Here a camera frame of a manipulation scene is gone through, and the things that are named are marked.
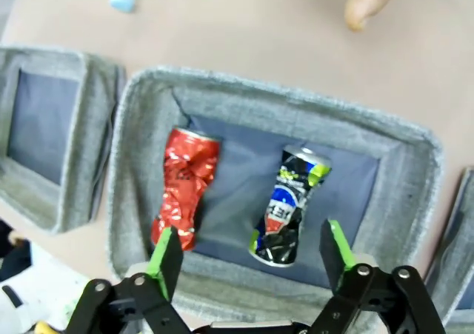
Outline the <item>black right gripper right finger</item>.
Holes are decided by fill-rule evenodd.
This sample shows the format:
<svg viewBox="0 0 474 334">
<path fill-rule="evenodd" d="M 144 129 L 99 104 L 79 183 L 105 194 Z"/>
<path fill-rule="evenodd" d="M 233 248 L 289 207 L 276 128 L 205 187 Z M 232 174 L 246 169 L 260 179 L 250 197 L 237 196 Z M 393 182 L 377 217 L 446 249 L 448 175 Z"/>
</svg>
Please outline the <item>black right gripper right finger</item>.
<svg viewBox="0 0 474 334">
<path fill-rule="evenodd" d="M 386 273 L 358 263 L 336 220 L 323 222 L 319 251 L 333 297 L 311 333 L 345 333 L 362 312 L 377 313 L 389 333 L 445 332 L 416 268 L 404 265 Z"/>
</svg>

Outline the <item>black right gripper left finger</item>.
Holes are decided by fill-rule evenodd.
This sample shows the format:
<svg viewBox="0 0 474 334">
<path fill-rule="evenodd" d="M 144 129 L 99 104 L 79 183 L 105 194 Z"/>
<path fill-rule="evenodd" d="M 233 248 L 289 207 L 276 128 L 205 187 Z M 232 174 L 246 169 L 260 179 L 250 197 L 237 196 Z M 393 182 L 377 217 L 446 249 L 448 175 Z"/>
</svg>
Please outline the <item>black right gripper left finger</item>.
<svg viewBox="0 0 474 334">
<path fill-rule="evenodd" d="M 144 320 L 153 333 L 190 333 L 172 306 L 183 257 L 178 230 L 165 228 L 144 272 L 115 285 L 98 278 L 87 283 L 65 332 L 122 333 Z"/>
</svg>

